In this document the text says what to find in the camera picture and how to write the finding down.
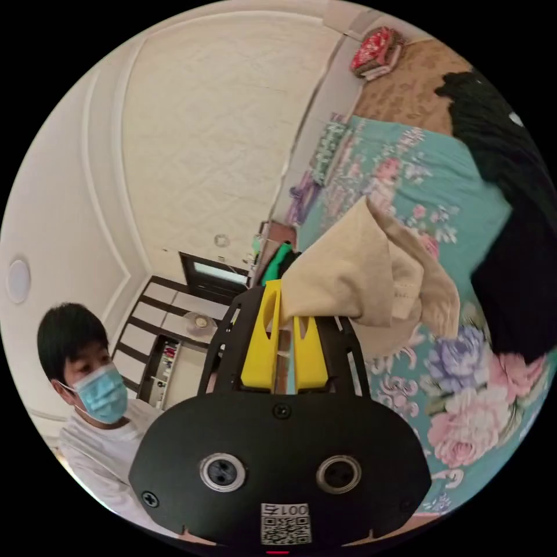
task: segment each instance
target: beige cloth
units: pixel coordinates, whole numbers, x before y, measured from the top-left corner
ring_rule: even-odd
[[[455,338],[453,281],[396,219],[361,198],[284,273],[281,317],[346,316],[366,357],[397,352],[422,321]]]

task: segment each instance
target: boy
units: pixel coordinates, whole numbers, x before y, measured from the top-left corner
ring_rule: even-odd
[[[37,347],[50,384],[74,407],[60,432],[59,449],[80,481],[130,522],[166,536],[209,543],[156,524],[129,485],[139,443],[161,411],[128,400],[101,321],[77,303],[51,308],[39,325]]]

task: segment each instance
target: blue surgical mask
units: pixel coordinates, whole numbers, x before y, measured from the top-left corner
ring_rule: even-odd
[[[128,409],[128,390],[116,366],[110,363],[78,381],[73,389],[91,418],[115,424]]]

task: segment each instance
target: shelf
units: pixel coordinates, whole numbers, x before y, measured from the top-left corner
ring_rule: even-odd
[[[176,353],[174,354],[174,359],[168,373],[164,373],[164,369],[161,366],[162,357],[164,354],[164,349],[167,344],[173,344],[176,346]],[[153,344],[153,349],[147,365],[145,366],[145,371],[143,374],[142,381],[139,386],[138,399],[143,400],[151,404],[154,407],[162,407],[162,400],[165,395],[166,387],[168,386],[170,372],[172,367],[176,362],[176,357],[178,351],[180,350],[181,341],[179,338],[172,337],[170,335],[159,335]],[[164,386],[159,387],[158,383],[163,383]]]
[[[170,382],[172,381],[172,372],[174,370],[174,368],[176,367],[176,362],[178,361],[178,355],[180,353],[180,349],[181,349],[182,345],[179,344],[176,347],[176,353],[174,354],[174,359],[172,360],[172,365],[170,366],[170,369],[168,370],[168,376],[167,376],[167,380],[166,380],[166,385],[164,387],[164,392],[162,394],[162,400],[161,400],[161,405],[160,408],[162,410],[164,410],[164,403],[166,402],[167,399],[167,394],[168,394],[168,387],[170,385]]]

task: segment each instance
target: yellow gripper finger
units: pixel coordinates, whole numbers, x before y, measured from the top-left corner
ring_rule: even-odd
[[[269,280],[259,307],[242,369],[244,387],[274,391],[279,348],[280,280]],[[269,324],[273,322],[270,335]]]
[[[306,334],[302,338],[302,322]],[[313,317],[294,317],[294,381],[300,390],[321,389],[328,380],[317,324]]]

